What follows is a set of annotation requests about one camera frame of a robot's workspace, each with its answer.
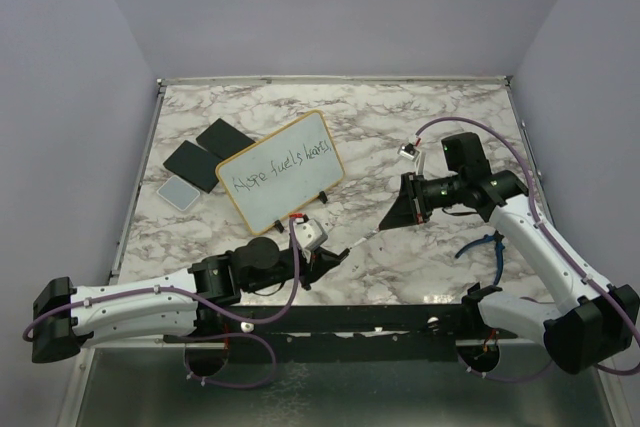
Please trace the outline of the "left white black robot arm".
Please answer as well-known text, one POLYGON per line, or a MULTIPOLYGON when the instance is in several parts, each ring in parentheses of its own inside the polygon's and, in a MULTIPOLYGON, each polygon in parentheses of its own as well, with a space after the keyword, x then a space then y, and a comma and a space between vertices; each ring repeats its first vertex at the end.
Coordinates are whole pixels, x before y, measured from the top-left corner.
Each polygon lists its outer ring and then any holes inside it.
POLYGON ((243 294, 292 279, 298 288, 309 289, 347 258, 347 251, 331 252, 323 242, 305 234, 300 244, 280 249, 272 239, 257 237, 174 273, 123 286, 81 287, 58 277, 34 301, 33 321, 23 338, 35 364, 66 360, 84 347, 122 338, 210 341, 220 332, 220 316, 245 320, 228 309, 243 294))

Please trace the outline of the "yellow framed whiteboard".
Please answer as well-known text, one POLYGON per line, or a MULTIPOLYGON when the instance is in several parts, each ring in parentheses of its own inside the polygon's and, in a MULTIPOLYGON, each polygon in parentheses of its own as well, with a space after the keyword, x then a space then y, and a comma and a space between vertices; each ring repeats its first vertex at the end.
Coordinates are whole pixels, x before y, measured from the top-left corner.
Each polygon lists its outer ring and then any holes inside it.
POLYGON ((324 115, 311 110, 216 167, 245 222, 260 235, 346 175, 324 115))

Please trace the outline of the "black marker pen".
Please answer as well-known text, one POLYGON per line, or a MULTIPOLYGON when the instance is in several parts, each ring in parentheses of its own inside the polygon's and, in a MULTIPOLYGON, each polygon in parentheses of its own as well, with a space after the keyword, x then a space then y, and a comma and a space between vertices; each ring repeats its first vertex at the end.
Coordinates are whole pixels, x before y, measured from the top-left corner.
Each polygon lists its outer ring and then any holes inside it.
POLYGON ((350 249, 354 249, 358 246, 360 246, 361 244, 371 240, 373 237, 375 237, 377 234, 379 233, 378 229, 374 229, 368 233, 366 233, 363 237, 361 237, 360 239, 358 239, 356 242, 354 242, 351 246, 350 249))

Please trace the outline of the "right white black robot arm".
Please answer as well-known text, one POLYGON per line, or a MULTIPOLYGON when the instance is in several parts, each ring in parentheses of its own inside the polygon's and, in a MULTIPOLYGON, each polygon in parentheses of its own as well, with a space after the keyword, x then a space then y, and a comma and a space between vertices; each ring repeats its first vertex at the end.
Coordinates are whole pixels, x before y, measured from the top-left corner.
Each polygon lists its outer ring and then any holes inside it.
POLYGON ((596 272, 533 212, 528 188, 511 171, 492 172, 479 137, 465 132, 442 141, 451 176, 427 180, 402 175, 397 199, 379 224, 391 230, 427 222, 436 209, 461 204, 502 234, 550 293, 550 305, 515 297, 497 286, 468 293, 459 314, 461 330, 481 338, 506 330, 545 348, 570 374, 630 347, 639 296, 596 272))

